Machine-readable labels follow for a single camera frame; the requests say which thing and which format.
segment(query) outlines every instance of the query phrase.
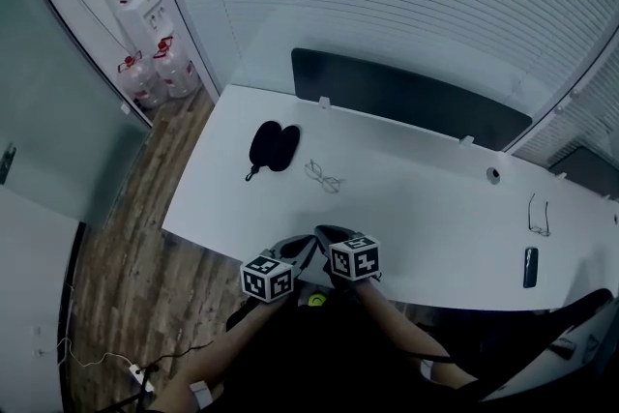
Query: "wooden floor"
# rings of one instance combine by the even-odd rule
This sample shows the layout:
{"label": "wooden floor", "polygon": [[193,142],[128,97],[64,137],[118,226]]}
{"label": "wooden floor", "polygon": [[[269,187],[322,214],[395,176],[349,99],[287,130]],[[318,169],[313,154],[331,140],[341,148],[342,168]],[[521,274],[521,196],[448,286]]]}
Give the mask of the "wooden floor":
{"label": "wooden floor", "polygon": [[[105,227],[86,235],[75,268],[69,332],[82,364],[111,351],[145,366],[162,354],[207,343],[224,331],[225,320],[244,300],[240,262],[162,231],[167,207],[212,109],[204,90],[162,107]],[[411,320],[432,319],[431,309],[397,306]],[[160,363],[151,380],[156,389],[182,360]],[[96,411],[135,394],[137,384],[128,367],[114,356],[86,368],[68,360],[75,411]]]}

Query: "black phone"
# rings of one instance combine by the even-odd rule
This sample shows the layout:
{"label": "black phone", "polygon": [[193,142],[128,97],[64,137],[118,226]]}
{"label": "black phone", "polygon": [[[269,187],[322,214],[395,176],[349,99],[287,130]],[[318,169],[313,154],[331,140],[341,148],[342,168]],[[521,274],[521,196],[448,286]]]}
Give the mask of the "black phone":
{"label": "black phone", "polygon": [[524,287],[535,287],[538,283],[538,249],[527,248],[524,252]]}

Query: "white desk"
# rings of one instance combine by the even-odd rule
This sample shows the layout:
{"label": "white desk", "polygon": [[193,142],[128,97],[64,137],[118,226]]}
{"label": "white desk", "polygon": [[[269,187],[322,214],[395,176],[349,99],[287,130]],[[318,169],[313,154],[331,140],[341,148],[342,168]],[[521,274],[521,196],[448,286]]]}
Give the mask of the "white desk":
{"label": "white desk", "polygon": [[[265,121],[296,124],[290,167],[251,179],[249,149]],[[344,178],[329,194],[307,177],[313,159]],[[493,186],[486,170],[495,167]],[[527,205],[551,236],[527,227]],[[435,307],[535,310],[565,306],[592,290],[619,288],[619,205],[503,153],[411,126],[278,94],[228,86],[183,173],[163,228],[247,260],[321,223],[382,242],[381,289]],[[524,251],[540,251],[537,286],[522,287]],[[303,279],[326,283],[318,253]]]}

